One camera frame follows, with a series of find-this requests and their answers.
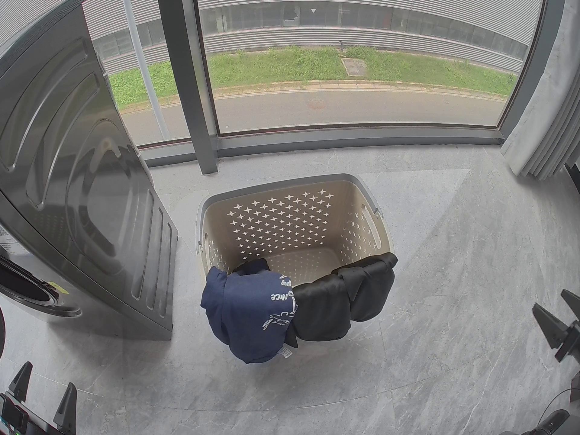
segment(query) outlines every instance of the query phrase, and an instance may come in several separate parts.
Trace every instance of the curtain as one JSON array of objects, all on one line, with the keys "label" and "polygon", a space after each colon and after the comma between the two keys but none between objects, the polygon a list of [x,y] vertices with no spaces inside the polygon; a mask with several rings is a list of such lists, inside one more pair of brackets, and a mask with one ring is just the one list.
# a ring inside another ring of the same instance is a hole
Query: curtain
[{"label": "curtain", "polygon": [[580,0],[565,0],[544,74],[501,151],[514,174],[540,180],[579,158]]}]

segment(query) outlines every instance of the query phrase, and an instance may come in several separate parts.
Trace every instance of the laundry basket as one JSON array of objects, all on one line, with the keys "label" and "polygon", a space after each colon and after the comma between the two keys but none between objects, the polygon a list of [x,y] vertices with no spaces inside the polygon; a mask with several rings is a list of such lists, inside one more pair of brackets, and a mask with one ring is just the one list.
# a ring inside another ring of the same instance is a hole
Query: laundry basket
[{"label": "laundry basket", "polygon": [[296,286],[370,255],[392,252],[366,186],[350,174],[256,185],[207,198],[199,207],[198,253],[232,272],[264,257]]}]

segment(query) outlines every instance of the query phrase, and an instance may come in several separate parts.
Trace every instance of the washing machine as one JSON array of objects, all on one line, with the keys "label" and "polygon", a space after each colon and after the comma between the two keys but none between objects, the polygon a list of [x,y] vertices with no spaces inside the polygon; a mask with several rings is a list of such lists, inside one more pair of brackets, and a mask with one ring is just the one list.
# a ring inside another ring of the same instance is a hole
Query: washing machine
[{"label": "washing machine", "polygon": [[0,47],[0,294],[57,327],[169,340],[178,232],[67,0]]}]

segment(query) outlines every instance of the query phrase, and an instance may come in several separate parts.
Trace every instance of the marble floor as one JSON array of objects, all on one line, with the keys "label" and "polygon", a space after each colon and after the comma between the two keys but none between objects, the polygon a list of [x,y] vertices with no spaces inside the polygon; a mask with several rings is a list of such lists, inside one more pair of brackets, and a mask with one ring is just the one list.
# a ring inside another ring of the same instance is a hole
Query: marble floor
[{"label": "marble floor", "polygon": [[[199,307],[195,252],[207,196],[306,175],[359,175],[395,254],[382,313],[342,340],[301,342],[245,365]],[[554,358],[535,301],[571,322],[559,293],[580,293],[580,195],[565,170],[516,178],[497,147],[380,147],[224,159],[152,169],[179,229],[171,342],[63,332],[0,298],[8,337],[3,388],[27,359],[29,406],[52,420],[68,381],[78,433],[489,434],[533,428],[578,370]],[[562,395],[550,407],[580,413]]]}]

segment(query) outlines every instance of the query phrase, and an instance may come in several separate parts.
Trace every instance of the grass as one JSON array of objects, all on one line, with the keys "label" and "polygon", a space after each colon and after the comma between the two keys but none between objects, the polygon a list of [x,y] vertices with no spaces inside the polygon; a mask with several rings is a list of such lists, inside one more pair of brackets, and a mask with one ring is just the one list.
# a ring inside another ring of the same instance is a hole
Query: grass
[{"label": "grass", "polygon": [[467,60],[380,52],[369,47],[348,48],[345,55],[364,60],[368,71],[367,78],[372,81],[445,85],[505,96],[510,95],[516,83],[515,74],[477,66]]},{"label": "grass", "polygon": [[347,79],[334,48],[290,47],[262,53],[217,54],[208,59],[212,87],[233,87],[283,81]]},{"label": "grass", "polygon": [[[221,53],[208,57],[213,88],[283,81],[333,81],[348,79],[340,58],[360,58],[366,62],[364,79],[384,82],[416,82],[483,91],[508,96],[516,75],[485,68],[467,60],[448,60],[402,52],[381,52],[370,47],[351,47],[344,54],[331,47],[308,49],[289,47],[265,52]],[[170,62],[149,66],[157,97],[177,94]],[[120,108],[147,102],[147,92],[139,69],[110,76]]]}]

